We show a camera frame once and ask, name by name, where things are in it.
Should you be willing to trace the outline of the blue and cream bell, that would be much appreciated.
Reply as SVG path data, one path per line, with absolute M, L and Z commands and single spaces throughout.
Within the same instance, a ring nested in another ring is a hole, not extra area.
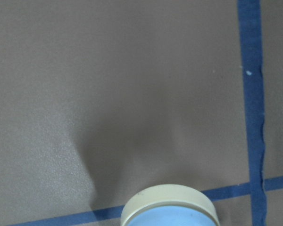
M 219 226 L 212 201 L 183 185 L 164 184 L 135 194 L 124 206 L 122 226 Z

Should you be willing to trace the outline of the brown paper table cover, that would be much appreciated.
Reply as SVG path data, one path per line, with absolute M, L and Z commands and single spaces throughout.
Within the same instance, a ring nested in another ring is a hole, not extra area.
M 0 0 L 0 226 L 117 226 L 158 184 L 251 226 L 242 51 L 262 42 L 267 226 L 283 226 L 283 0 Z

